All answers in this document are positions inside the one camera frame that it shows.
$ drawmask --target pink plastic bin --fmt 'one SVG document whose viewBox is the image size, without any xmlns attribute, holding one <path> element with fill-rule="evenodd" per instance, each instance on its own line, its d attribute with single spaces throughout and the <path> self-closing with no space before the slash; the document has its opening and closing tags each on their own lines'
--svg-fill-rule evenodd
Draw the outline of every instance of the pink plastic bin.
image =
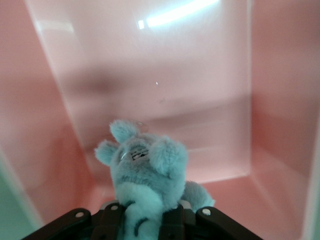
<svg viewBox="0 0 320 240">
<path fill-rule="evenodd" d="M 93 149 L 130 119 L 263 239 L 318 239 L 320 1 L 2 0 L 0 22 L 1 156 L 38 227 L 114 199 Z"/>
</svg>

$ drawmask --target plush toy leg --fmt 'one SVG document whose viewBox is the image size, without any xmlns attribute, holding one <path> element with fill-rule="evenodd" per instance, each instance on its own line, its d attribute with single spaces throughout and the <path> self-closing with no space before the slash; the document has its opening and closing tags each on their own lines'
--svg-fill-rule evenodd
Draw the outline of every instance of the plush toy leg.
<svg viewBox="0 0 320 240">
<path fill-rule="evenodd" d="M 124 240 L 157 240 L 162 222 L 163 203 L 146 185 L 125 182 L 117 187 L 116 198 L 126 206 Z"/>
<path fill-rule="evenodd" d="M 185 183 L 181 200 L 188 201 L 194 212 L 203 207 L 213 207 L 215 204 L 215 200 L 212 199 L 208 191 L 194 181 L 187 181 Z"/>
</svg>

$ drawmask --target plush toy tail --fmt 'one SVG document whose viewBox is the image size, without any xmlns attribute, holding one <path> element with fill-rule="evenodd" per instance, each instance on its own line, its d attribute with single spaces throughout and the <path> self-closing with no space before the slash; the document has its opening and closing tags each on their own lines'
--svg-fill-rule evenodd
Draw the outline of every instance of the plush toy tail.
<svg viewBox="0 0 320 240">
<path fill-rule="evenodd" d="M 185 183 L 181 200 L 188 201 L 191 204 L 193 212 L 203 207 L 213 207 L 215 204 L 215 200 L 212 199 L 208 191 L 194 181 L 187 181 Z"/>
</svg>

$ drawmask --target pink wall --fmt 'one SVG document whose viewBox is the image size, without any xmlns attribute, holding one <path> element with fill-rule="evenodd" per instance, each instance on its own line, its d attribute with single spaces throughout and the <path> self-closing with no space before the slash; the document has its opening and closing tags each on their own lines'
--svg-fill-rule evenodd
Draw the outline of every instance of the pink wall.
<svg viewBox="0 0 320 240">
<path fill-rule="evenodd" d="M 47 223 L 90 206 L 94 180 L 25 4 L 1 1 L 0 22 L 0 147 Z"/>
<path fill-rule="evenodd" d="M 282 239 L 293 239 L 303 228 L 319 116 L 320 1 L 257 0 L 252 13 L 252 177 L 286 222 Z"/>
<path fill-rule="evenodd" d="M 186 1 L 26 2 L 87 163 L 104 189 L 112 186 L 109 169 L 93 148 L 110 137 L 109 123 L 118 118 L 184 142 L 189 179 L 249 173 L 246 1 L 217 1 L 172 24 L 144 29 L 139 20 Z"/>
</svg>

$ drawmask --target plush toy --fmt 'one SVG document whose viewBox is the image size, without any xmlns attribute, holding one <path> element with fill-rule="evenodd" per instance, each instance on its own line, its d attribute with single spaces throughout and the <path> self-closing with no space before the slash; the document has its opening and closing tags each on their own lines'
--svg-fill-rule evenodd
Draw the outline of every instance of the plush toy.
<svg viewBox="0 0 320 240">
<path fill-rule="evenodd" d="M 157 240 L 164 212 L 186 200 L 192 210 L 213 206 L 201 185 L 186 182 L 187 150 L 167 136 L 141 133 L 136 124 L 116 120 L 110 131 L 117 143 L 104 140 L 96 158 L 110 166 L 115 198 L 126 207 L 118 239 Z"/>
</svg>

